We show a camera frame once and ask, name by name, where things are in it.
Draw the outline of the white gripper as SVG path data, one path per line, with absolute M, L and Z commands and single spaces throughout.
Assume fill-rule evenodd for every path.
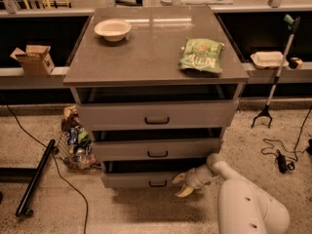
M 197 168 L 188 170 L 186 173 L 181 173 L 173 179 L 173 184 L 184 182 L 176 196 L 184 198 L 193 192 L 193 189 L 199 189 L 204 185 L 212 183 L 220 175 L 218 166 L 202 165 Z

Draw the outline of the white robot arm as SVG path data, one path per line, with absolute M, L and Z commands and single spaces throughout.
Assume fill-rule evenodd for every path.
M 218 176 L 223 178 L 217 197 L 219 234 L 286 234 L 291 220 L 287 208 L 232 169 L 219 154 L 177 175 L 173 184 L 182 186 L 176 196 L 186 197 Z

